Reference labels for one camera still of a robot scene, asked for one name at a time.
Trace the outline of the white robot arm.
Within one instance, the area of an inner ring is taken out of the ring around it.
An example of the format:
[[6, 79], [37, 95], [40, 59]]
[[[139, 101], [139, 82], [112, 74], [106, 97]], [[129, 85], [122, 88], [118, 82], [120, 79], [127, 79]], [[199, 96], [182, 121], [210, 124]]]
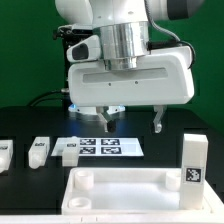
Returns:
[[87, 32], [68, 48], [68, 88], [73, 104], [94, 108], [107, 131], [115, 129], [113, 106], [152, 105], [154, 131], [168, 105], [194, 95], [194, 48], [158, 20], [193, 16], [205, 0], [55, 0], [68, 24], [58, 29]]

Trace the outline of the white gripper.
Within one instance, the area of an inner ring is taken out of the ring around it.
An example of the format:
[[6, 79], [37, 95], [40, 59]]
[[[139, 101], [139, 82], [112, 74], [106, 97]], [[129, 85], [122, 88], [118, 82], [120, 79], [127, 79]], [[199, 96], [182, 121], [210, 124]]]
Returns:
[[154, 131], [162, 131], [165, 105], [185, 104], [194, 95], [187, 46], [153, 50], [137, 59], [131, 70], [107, 71], [101, 61], [77, 63], [70, 67], [68, 83], [71, 101], [78, 106], [93, 106], [104, 131], [113, 133], [116, 121], [108, 107], [156, 105]]

